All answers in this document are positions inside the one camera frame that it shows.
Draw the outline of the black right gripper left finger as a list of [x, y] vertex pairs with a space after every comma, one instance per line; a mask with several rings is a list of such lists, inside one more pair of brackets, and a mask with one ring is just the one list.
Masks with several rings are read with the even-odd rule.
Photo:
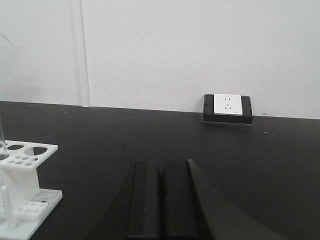
[[158, 165], [133, 161], [110, 204], [89, 232], [91, 240], [159, 240]]

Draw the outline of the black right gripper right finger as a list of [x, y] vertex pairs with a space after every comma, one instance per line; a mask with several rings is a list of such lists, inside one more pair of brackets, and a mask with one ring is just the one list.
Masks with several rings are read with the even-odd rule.
[[162, 172], [165, 240], [283, 240], [227, 200], [192, 159], [172, 160]]

